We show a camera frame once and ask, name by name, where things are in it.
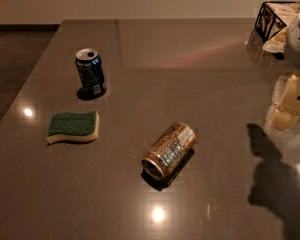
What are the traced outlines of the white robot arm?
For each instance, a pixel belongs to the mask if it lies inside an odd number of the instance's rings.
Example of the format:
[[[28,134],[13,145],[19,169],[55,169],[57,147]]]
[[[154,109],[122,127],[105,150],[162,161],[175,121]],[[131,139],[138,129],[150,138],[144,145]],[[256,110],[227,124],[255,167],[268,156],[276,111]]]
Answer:
[[[287,26],[266,41],[263,50],[282,53],[284,59],[298,69],[288,77],[279,77],[266,117],[269,126],[287,131],[300,118],[300,11],[294,17],[288,17]]]

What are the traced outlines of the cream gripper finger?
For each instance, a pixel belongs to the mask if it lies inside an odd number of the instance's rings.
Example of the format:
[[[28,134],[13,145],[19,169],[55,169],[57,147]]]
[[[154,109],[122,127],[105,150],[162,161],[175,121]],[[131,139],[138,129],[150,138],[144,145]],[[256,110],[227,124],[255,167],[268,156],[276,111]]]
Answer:
[[[300,74],[280,76],[275,84],[266,124],[280,131],[290,130],[300,119]]]

